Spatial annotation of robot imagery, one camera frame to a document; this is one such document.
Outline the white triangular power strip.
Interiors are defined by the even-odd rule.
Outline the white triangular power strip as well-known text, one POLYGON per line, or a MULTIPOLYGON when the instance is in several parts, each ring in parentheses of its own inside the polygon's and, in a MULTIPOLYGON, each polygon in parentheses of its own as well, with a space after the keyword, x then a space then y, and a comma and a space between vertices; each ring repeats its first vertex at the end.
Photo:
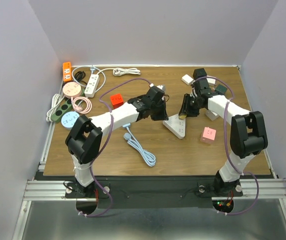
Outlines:
POLYGON ((186 119, 180 119, 178 114, 170 116, 168 120, 163 120, 162 123, 180 140, 186 136, 186 119))

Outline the white cube socket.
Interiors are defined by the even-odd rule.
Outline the white cube socket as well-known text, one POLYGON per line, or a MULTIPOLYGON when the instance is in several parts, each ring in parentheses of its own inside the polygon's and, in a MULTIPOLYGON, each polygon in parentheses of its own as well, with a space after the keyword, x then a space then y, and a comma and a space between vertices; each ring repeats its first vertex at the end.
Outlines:
POLYGON ((219 117, 219 115, 218 115, 217 113, 215 113, 215 112, 213 112, 213 111, 211 111, 211 110, 207 110, 207 111, 205 112, 205 115, 206 115, 211 121, 214 121, 214 120, 216 120, 216 119, 219 117))

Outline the pink cube socket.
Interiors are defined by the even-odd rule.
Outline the pink cube socket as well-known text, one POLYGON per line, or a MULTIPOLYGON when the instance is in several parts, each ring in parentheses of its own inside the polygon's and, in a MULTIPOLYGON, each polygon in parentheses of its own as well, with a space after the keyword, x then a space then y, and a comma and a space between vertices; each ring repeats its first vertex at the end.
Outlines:
POLYGON ((215 129, 210 127, 204 127, 201 133, 200 142, 209 145, 212 144, 216 139, 216 133, 217 131, 215 129))

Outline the light blue power strip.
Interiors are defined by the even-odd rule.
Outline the light blue power strip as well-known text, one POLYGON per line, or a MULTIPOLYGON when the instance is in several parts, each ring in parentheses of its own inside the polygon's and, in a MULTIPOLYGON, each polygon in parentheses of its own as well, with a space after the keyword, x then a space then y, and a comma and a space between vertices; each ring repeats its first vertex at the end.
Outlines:
POLYGON ((124 128, 124 129, 127 129, 127 128, 129 128, 131 126, 131 123, 126 123, 126 124, 124 124, 122 127, 124 128))

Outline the red cube socket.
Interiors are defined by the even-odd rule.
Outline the red cube socket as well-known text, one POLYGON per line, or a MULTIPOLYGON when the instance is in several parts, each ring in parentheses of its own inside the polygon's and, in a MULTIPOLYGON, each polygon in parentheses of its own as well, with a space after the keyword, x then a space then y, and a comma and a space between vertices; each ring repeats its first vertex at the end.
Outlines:
POLYGON ((123 97, 120 93, 111 95, 110 102, 112 104, 113 109, 117 109, 124 104, 123 97))

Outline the round pink socket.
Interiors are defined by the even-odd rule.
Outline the round pink socket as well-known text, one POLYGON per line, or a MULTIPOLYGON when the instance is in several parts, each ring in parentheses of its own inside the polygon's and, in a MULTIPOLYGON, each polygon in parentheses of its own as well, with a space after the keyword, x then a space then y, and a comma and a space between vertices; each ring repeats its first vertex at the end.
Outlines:
POLYGON ((62 88, 63 95, 68 98, 76 98, 82 94, 82 87, 76 82, 68 82, 62 88))

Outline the yellow small plug adapter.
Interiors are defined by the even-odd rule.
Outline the yellow small plug adapter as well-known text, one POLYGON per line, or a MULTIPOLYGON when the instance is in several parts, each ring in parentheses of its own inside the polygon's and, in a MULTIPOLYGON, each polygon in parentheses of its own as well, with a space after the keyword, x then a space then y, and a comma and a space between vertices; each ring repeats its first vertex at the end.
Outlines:
POLYGON ((178 116, 180 120, 185 120, 187 115, 186 114, 181 114, 178 116))

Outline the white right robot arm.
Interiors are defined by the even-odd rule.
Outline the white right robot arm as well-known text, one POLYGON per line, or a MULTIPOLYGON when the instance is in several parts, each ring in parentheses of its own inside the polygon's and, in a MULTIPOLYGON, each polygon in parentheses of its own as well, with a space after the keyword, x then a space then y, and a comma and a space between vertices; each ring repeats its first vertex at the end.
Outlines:
POLYGON ((248 163, 268 146, 264 116, 260 111, 246 110, 231 98, 213 91, 207 76, 185 80, 185 83, 192 87, 192 92, 184 95, 179 119, 197 117, 201 109, 223 119, 227 160, 214 177, 213 189, 216 194, 225 195, 237 186, 248 163))

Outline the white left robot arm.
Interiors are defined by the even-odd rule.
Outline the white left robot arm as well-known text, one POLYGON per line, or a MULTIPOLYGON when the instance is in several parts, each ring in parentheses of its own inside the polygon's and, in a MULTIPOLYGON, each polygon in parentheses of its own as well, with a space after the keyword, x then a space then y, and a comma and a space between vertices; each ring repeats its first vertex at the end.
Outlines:
POLYGON ((90 118, 82 115, 76 120, 65 144, 73 159, 78 193, 83 197, 94 193, 94 180, 89 168, 99 156, 102 138, 110 138, 112 131, 148 117, 153 121, 169 119, 166 112, 165 86, 151 84, 146 94, 129 99, 111 112, 90 118))

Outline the white flat charger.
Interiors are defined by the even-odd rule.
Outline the white flat charger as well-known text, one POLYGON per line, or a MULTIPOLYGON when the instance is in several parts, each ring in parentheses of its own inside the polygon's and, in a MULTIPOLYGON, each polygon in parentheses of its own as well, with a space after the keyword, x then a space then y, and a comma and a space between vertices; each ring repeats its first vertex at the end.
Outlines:
POLYGON ((188 86, 190 86, 193 83, 193 81, 194 81, 194 79, 191 76, 189 76, 188 74, 185 74, 181 78, 181 80, 188 86))

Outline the white square charger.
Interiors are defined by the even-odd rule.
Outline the white square charger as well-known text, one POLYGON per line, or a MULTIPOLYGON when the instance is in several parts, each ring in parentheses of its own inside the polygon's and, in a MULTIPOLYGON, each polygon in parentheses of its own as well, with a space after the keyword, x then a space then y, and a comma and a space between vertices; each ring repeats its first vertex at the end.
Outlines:
POLYGON ((216 84, 216 80, 214 78, 207 77, 206 80, 207 80, 209 86, 214 86, 216 84))

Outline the black cube adapter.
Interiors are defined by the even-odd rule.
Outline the black cube adapter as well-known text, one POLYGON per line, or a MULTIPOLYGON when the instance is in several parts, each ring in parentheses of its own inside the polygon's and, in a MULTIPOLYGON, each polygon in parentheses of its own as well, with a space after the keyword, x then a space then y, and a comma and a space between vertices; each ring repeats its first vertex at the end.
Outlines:
POLYGON ((207 76, 207 72, 204 68, 196 68, 194 71, 193 71, 193 79, 196 80, 196 79, 199 79, 199 78, 202 78, 202 77, 206 77, 207 76))

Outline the white long power strip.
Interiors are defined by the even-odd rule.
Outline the white long power strip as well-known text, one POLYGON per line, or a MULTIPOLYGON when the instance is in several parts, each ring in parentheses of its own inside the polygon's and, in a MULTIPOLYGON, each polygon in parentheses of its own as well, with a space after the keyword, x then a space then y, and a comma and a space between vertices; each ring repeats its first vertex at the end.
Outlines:
POLYGON ((90 75, 89 80, 84 90, 84 95, 87 98, 93 98, 95 96, 99 81, 100 81, 100 77, 98 74, 92 73, 90 75))

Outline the dark green power strip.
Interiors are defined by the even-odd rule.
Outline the dark green power strip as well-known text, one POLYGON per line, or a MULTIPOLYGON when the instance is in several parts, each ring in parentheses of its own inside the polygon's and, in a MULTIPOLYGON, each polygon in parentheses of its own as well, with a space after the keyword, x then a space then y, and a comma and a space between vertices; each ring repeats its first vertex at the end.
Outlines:
POLYGON ((51 108, 46 113, 46 121, 48 123, 58 123, 61 121, 62 116, 72 110, 72 98, 67 98, 61 93, 56 93, 51 99, 51 108))

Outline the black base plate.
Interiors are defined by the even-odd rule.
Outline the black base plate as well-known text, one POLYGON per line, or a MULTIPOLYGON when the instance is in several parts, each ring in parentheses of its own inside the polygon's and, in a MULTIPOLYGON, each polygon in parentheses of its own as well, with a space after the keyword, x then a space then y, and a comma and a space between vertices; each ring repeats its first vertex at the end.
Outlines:
POLYGON ((65 181, 65 197, 78 209, 212 208, 214 200, 243 195, 241 183, 217 186, 214 176, 98 176, 83 187, 65 181))

